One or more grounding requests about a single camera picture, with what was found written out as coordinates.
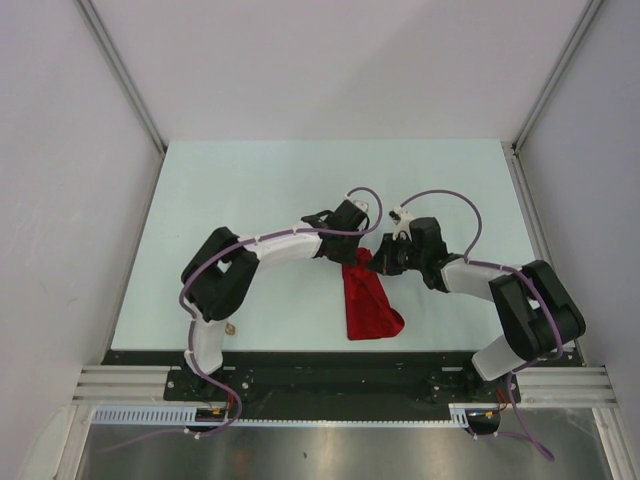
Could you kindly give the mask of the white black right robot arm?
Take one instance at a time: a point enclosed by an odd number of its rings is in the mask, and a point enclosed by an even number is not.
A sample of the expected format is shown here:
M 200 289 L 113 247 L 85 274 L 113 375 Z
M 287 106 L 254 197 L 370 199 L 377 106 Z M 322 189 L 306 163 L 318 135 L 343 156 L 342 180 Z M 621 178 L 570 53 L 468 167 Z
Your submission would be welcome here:
M 520 267 L 474 261 L 448 251 L 434 217 L 416 218 L 397 208 L 395 229 L 383 235 L 367 268 L 384 276 L 421 274 L 424 285 L 494 304 L 503 335 L 471 359 L 461 376 L 463 393 L 484 401 L 497 379 L 538 360 L 560 355 L 586 332 L 584 317 L 551 265 L 535 260 Z

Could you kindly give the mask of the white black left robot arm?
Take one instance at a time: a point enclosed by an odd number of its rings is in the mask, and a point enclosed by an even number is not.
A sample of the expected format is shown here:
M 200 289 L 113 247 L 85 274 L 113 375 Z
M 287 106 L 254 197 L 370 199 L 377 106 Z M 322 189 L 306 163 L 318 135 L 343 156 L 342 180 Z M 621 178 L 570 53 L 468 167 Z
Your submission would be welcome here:
M 367 203 L 345 198 L 334 210 L 304 216 L 293 227 L 242 238 L 227 227 L 212 232 L 181 274 L 180 306 L 190 315 L 186 387 L 214 397 L 228 320 L 241 307 L 255 276 L 296 260 L 326 258 L 353 265 L 362 236 L 373 228 Z

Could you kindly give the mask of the red satin napkin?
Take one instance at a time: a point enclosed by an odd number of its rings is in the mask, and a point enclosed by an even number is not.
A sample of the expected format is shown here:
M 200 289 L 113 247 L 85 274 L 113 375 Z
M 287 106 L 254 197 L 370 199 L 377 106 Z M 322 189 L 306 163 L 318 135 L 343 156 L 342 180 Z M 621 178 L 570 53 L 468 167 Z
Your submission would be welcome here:
M 367 268 L 373 258 L 358 248 L 354 265 L 342 266 L 347 338 L 350 341 L 393 338 L 405 327 L 403 317 L 391 306 L 378 274 Z

